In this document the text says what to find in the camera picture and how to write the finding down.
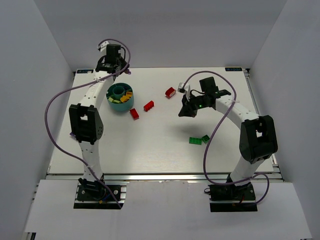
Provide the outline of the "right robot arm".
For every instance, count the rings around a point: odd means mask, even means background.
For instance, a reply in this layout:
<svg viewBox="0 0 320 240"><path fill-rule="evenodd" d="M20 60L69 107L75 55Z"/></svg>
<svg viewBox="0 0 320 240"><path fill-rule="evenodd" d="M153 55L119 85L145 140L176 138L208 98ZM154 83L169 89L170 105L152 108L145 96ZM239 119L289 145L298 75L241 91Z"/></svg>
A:
<svg viewBox="0 0 320 240"><path fill-rule="evenodd" d="M183 93L179 117L192 117L198 110L212 108L228 118L240 130L241 157L227 178L228 185L244 186L250 182L258 167L278 150L274 120L248 110L236 100L236 94L220 90L213 77L200 80L201 92L192 94L190 85L181 82L178 92Z"/></svg>

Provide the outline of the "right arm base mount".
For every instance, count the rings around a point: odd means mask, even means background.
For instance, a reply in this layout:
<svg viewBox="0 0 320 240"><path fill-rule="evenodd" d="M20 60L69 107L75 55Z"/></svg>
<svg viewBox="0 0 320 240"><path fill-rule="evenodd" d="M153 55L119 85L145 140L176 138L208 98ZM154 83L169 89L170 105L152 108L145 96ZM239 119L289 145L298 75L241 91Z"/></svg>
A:
<svg viewBox="0 0 320 240"><path fill-rule="evenodd" d="M256 195L251 183L243 186L211 184L204 189L212 213L257 212Z"/></svg>

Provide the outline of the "yellow long lego brick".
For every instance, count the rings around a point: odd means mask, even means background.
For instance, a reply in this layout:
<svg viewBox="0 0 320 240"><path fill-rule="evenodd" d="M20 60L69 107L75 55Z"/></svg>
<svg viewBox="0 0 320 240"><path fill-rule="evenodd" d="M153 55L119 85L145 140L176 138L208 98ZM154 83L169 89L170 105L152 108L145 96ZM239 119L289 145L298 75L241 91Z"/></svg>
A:
<svg viewBox="0 0 320 240"><path fill-rule="evenodd" d="M126 93L126 96L129 97L129 98L130 98L132 95L133 95L132 92L129 92L129 91L128 91L128 92Z"/></svg>

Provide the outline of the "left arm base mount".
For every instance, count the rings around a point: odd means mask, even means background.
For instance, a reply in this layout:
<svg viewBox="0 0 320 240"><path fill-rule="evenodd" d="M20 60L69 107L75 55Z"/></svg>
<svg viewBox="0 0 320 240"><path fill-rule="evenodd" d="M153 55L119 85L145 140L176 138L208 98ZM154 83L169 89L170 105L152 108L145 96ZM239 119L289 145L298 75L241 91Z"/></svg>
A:
<svg viewBox="0 0 320 240"><path fill-rule="evenodd" d="M108 185L108 187L120 206L107 189L103 188L97 192L88 190L79 184L76 190L73 208L83 210L120 210L125 203L127 187L125 185L114 184Z"/></svg>

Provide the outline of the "purple patterned lego brick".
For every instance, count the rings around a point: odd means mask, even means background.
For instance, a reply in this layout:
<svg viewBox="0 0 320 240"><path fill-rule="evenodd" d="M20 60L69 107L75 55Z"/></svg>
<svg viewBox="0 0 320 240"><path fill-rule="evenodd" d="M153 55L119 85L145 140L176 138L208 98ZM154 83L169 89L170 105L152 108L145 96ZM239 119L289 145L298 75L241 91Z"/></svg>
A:
<svg viewBox="0 0 320 240"><path fill-rule="evenodd" d="M124 73L127 74L127 75L131 75L131 74L132 74L129 69L126 69L126 70L124 71Z"/></svg>

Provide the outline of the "orange square lego brick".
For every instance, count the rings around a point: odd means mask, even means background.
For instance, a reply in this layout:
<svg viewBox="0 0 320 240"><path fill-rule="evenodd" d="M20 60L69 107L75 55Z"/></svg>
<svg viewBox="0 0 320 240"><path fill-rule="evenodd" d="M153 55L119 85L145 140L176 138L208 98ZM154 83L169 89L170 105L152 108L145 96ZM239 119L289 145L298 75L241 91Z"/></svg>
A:
<svg viewBox="0 0 320 240"><path fill-rule="evenodd" d="M122 103L125 103L127 102L131 97L130 96L127 96L127 95L123 95L121 98L120 98L120 101Z"/></svg>

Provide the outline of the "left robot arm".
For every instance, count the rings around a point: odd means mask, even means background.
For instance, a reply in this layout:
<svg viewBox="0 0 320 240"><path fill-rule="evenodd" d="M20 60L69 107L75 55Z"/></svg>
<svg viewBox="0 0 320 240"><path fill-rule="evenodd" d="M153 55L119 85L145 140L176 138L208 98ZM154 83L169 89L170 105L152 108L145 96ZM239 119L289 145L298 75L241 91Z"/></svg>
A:
<svg viewBox="0 0 320 240"><path fill-rule="evenodd" d="M127 65L125 57L121 55L123 49L120 44L107 41L98 46L104 55L98 60L93 83L80 102L70 105L68 110L71 131L79 143L82 159L86 162L83 177L78 181L86 188L94 188L104 179L99 156L99 139L103 135L104 125L99 109L108 88L120 75L118 71Z"/></svg>

